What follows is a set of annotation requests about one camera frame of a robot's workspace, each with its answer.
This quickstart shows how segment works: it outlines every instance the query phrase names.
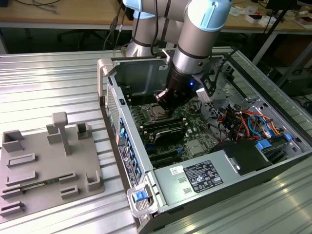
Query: floor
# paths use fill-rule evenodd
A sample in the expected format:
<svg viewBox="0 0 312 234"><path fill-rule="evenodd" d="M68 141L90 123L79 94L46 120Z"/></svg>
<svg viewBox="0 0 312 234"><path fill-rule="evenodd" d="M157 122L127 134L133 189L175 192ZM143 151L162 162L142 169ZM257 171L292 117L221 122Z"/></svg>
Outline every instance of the floor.
<svg viewBox="0 0 312 234"><path fill-rule="evenodd" d="M78 45L82 38L82 33L65 35L62 42L58 41L58 34L69 30L63 29L30 29L31 38L27 38L25 29L22 28L3 28L3 40L7 47L8 53L51 53L51 52L73 52L78 51ZM107 31L97 31L105 37ZM123 45L131 39L131 31L124 30L120 34L118 45ZM113 49L114 38L110 38L106 45L106 49ZM244 44L242 51L248 55L250 51L249 44L253 41L245 34L221 33L216 46L231 46ZM82 51L95 51L103 49L103 40L99 40L94 36L87 38L81 47Z"/></svg>

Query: blue latch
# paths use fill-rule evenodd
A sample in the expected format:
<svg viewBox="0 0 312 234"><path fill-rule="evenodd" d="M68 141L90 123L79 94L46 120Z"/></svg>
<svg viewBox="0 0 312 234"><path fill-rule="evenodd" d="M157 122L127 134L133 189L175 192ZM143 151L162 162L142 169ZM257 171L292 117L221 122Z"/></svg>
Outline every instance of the blue latch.
<svg viewBox="0 0 312 234"><path fill-rule="evenodd" d="M135 202L139 202L148 199L148 195L147 192L144 190L141 192L137 192L136 194L133 194L133 198L135 199Z"/></svg>
<svg viewBox="0 0 312 234"><path fill-rule="evenodd" d="M261 140L261 141L258 141L258 143L256 144L256 147L259 149L259 150L264 150L266 148L269 148L271 147L271 143L269 143L268 140Z"/></svg>
<svg viewBox="0 0 312 234"><path fill-rule="evenodd" d="M119 133L119 136L120 137L124 137L125 136L125 128L122 128L121 130L120 130L120 133Z"/></svg>
<svg viewBox="0 0 312 234"><path fill-rule="evenodd" d="M135 153L133 152L133 149L130 150L130 159L132 160L135 156Z"/></svg>
<svg viewBox="0 0 312 234"><path fill-rule="evenodd" d="M140 175L141 174L141 170L139 167L136 168L136 172Z"/></svg>
<svg viewBox="0 0 312 234"><path fill-rule="evenodd" d="M133 159L133 162L135 163L135 166L137 166L137 159Z"/></svg>
<svg viewBox="0 0 312 234"><path fill-rule="evenodd" d="M285 138L287 141L290 141L290 140L292 140L293 137L289 133L286 133Z"/></svg>

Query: metal table surface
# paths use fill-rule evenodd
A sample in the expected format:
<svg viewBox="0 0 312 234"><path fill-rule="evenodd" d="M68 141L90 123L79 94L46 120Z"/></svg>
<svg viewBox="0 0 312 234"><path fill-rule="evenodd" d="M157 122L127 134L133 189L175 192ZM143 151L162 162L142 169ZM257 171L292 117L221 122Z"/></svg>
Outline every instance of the metal table surface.
<svg viewBox="0 0 312 234"><path fill-rule="evenodd" d="M214 52L230 52L221 47ZM45 131L51 114L68 113L69 124L92 127L105 192L0 224L0 233L137 233L102 119L97 96L97 60L119 52L74 52L0 57L0 133ZM239 52L234 59L311 135L311 118ZM255 92L238 73L238 87ZM311 233L312 158L272 181L166 226L157 234Z"/></svg>

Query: warning label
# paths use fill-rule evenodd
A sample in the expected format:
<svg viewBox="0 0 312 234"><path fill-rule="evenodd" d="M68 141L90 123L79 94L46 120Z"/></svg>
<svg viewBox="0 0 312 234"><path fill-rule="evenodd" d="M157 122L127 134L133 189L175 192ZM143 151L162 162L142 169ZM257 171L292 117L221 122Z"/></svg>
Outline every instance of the warning label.
<svg viewBox="0 0 312 234"><path fill-rule="evenodd" d="M186 167L184 172L196 193L223 184L220 175L210 160Z"/></svg>

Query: wooden desk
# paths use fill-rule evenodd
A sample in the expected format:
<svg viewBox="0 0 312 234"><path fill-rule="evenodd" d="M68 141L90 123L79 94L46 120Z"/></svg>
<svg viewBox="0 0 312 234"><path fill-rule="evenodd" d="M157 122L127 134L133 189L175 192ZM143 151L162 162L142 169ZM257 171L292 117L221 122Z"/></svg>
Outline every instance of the wooden desk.
<svg viewBox="0 0 312 234"><path fill-rule="evenodd" d="M254 5L258 7L261 14L266 15L268 11L257 3L246 0L241 3L243 6ZM35 6L27 6L10 0L7 8L0 8L0 28L61 28L61 29L109 29L109 26L116 16L118 9L117 0L61 0L55 3L59 14L41 10ZM260 49L253 60L255 64L262 58L271 43L278 34L312 34L312 30L297 25L292 20L294 17L285 17L286 20L280 23L276 30ZM123 29L132 29L132 21L125 18ZM263 33L264 27L259 24L251 24L245 20L245 16L228 16L222 32L231 33Z"/></svg>
<svg viewBox="0 0 312 234"><path fill-rule="evenodd" d="M116 0L61 0L54 5L59 14L10 0L8 7L0 7L0 22L2 25L9 22L110 25L118 9ZM126 17L124 24L132 25L132 21Z"/></svg>
<svg viewBox="0 0 312 234"><path fill-rule="evenodd" d="M264 16L266 16L267 12L270 11L270 10L264 8L263 6L260 6L258 3L251 2L250 0L246 0L244 3L241 3L239 5L243 5L244 7L256 6L256 7L258 7L257 11L259 11L261 13L261 15L264 15ZM278 32L279 34L290 33L290 32L292 32L293 34L296 34L296 33L299 33L299 34L300 33L307 33L307 34L310 33L310 34L312 34L312 30L307 30L307 29L301 27L300 25L296 24L293 21L293 19L294 19L294 17L285 16L285 21L280 22L278 24L278 26L275 29L275 32ZM265 27L261 26L260 24L249 23L247 20L245 20L244 15L240 15L237 17L229 15L223 29L224 30L227 30L227 29L230 29L230 30L231 29L251 30L254 33L263 33Z"/></svg>

